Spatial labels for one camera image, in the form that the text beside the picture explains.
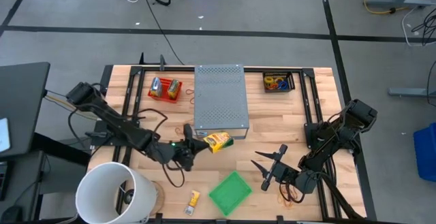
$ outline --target white bucket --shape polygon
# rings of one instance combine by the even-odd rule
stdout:
[[[119,215],[115,197],[126,180],[133,181],[135,191],[130,205]],[[80,181],[76,208],[89,224],[137,223],[148,218],[156,199],[157,191],[150,180],[121,163],[110,162],[95,167]]]

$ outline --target silver metal box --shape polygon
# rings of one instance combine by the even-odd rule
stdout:
[[[234,139],[245,139],[249,116],[242,65],[196,66],[194,94],[194,129],[198,137],[226,131]]]

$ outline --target table leg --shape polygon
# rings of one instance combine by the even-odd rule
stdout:
[[[91,156],[81,150],[64,145],[39,133],[34,133],[32,150],[42,150],[45,153],[73,163],[88,166]]]

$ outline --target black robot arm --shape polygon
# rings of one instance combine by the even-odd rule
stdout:
[[[377,118],[377,111],[365,103],[355,99],[338,113],[339,117],[334,121],[320,123],[317,128],[309,133],[308,140],[317,140],[320,145],[307,155],[303,156],[298,163],[301,171],[298,171],[281,162],[282,156],[286,153],[287,146],[282,144],[277,153],[260,153],[259,155],[273,159],[274,163],[268,171],[260,164],[252,161],[261,171],[264,177],[262,190],[266,191],[270,185],[271,179],[275,179],[279,184],[295,186],[303,196],[312,193],[317,182],[322,178],[327,184],[332,194],[338,199],[342,209],[350,219],[361,219],[353,208],[347,203],[344,196],[337,189],[336,184],[324,172],[324,163],[341,148],[352,149],[355,154],[361,151],[359,144],[356,142],[356,136],[359,133],[368,131]]]
[[[208,148],[206,142],[193,138],[192,129],[188,124],[183,126],[184,140],[175,143],[158,142],[159,134],[150,129],[139,128],[127,117],[121,116],[108,106],[101,93],[88,83],[79,83],[66,97],[77,110],[92,112],[106,122],[114,136],[125,141],[125,146],[143,152],[160,164],[167,164],[173,160],[184,170],[190,171],[195,155]]]

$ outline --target red basket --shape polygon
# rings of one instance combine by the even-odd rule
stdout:
[[[159,79],[161,80],[161,83],[162,83],[162,94],[161,94],[161,97],[156,97],[156,96],[151,95],[150,90],[149,90],[148,96],[153,98],[153,99],[155,99],[155,100],[158,100],[158,101],[166,101],[166,102],[170,102],[170,103],[177,103],[178,97],[180,96],[180,93],[182,91],[182,84],[183,83],[180,82],[180,86],[178,88],[178,93],[177,93],[176,99],[170,99],[170,96],[168,95],[167,91],[168,91],[168,87],[170,86],[172,80],[169,80],[169,79],[166,79],[166,78],[159,78]]]

